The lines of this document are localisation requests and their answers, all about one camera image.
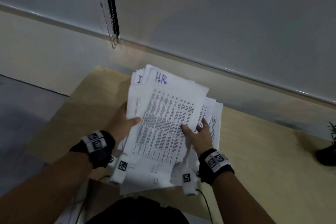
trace wooden table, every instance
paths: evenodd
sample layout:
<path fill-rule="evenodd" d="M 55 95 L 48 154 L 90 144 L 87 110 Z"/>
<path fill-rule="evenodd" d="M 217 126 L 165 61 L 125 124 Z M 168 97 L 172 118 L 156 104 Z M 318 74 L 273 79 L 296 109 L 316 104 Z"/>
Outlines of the wooden table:
<path fill-rule="evenodd" d="M 127 100 L 130 76 L 96 67 L 51 120 L 35 135 L 26 152 L 52 163 L 79 139 L 103 128 Z M 277 223 L 335 223 L 336 168 L 320 165 L 313 153 L 330 145 L 323 139 L 224 107 L 220 151 L 233 164 L 247 190 Z M 98 168 L 98 180 L 109 170 Z M 222 223 L 212 189 L 200 184 L 213 220 Z M 205 201 L 183 195 L 181 187 L 139 193 L 184 212 L 209 219 Z"/>

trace black wrist strap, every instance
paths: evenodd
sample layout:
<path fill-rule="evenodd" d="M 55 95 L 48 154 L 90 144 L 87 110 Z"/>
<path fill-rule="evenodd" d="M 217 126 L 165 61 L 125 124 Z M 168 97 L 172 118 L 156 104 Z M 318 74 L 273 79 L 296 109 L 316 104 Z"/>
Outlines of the black wrist strap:
<path fill-rule="evenodd" d="M 223 172 L 234 172 L 225 155 L 219 153 L 216 149 L 209 149 L 202 153 L 199 157 L 198 177 L 201 182 L 206 182 L 212 186 L 213 182 Z"/>
<path fill-rule="evenodd" d="M 93 168 L 106 167 L 111 160 L 115 144 L 116 142 L 109 132 L 100 130 L 83 137 L 69 151 L 88 154 Z"/>

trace white wall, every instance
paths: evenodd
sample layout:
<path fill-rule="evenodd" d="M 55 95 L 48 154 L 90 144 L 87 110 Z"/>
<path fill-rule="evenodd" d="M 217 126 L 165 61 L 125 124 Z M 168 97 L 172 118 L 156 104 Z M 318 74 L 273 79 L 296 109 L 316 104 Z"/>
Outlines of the white wall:
<path fill-rule="evenodd" d="M 208 96 L 225 106 L 330 140 L 333 105 L 128 42 L 113 50 L 108 39 L 0 11 L 2 75 L 69 95 L 96 65 L 131 74 L 148 63 L 209 87 Z"/>

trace black pot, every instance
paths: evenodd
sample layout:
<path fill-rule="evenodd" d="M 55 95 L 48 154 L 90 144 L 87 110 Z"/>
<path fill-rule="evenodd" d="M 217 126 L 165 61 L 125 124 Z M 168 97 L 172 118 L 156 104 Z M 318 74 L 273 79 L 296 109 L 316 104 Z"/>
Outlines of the black pot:
<path fill-rule="evenodd" d="M 317 160 L 324 166 L 336 167 L 336 147 L 330 145 L 327 148 L 315 152 Z"/>

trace forearm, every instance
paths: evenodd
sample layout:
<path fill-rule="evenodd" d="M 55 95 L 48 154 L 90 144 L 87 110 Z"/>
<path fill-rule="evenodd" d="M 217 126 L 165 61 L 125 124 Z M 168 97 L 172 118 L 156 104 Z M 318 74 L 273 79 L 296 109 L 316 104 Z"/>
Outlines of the forearm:
<path fill-rule="evenodd" d="M 225 224 L 275 223 L 232 172 L 220 174 L 212 188 Z"/>
<path fill-rule="evenodd" d="M 91 170 L 86 154 L 69 152 L 0 198 L 0 222 L 54 223 Z"/>

